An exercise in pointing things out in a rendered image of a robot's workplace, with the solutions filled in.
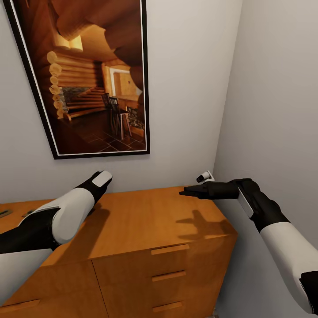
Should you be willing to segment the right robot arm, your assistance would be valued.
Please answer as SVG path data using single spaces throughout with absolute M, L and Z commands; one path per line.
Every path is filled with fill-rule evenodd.
M 209 200 L 237 199 L 254 221 L 293 299 L 308 314 L 318 316 L 318 250 L 251 178 L 225 183 L 214 181 L 207 171 L 197 178 L 203 184 L 186 186 L 179 195 Z

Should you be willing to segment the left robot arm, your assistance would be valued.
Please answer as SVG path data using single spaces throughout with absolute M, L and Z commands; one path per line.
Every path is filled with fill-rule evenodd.
M 0 308 L 57 247 L 74 239 L 111 180 L 99 172 L 0 234 Z

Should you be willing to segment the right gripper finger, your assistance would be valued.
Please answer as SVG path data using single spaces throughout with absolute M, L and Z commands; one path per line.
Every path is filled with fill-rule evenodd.
M 202 198 L 203 196 L 199 196 L 198 192 L 193 192 L 193 191 L 181 191 L 179 192 L 179 195 L 184 195 L 184 196 L 191 196 L 191 197 L 197 197 L 197 198 Z
M 204 182 L 201 185 L 186 186 L 184 188 L 184 191 L 193 191 L 193 192 L 199 192 L 199 193 L 207 193 L 209 190 L 208 190 L 207 182 Z

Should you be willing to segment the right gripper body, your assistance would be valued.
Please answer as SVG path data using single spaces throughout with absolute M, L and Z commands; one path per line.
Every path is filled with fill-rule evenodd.
M 209 200 L 215 200 L 215 199 L 226 199 L 228 189 L 224 182 L 212 182 L 208 181 L 208 192 L 207 193 L 199 193 L 199 196 L 203 196 L 201 199 L 209 199 Z

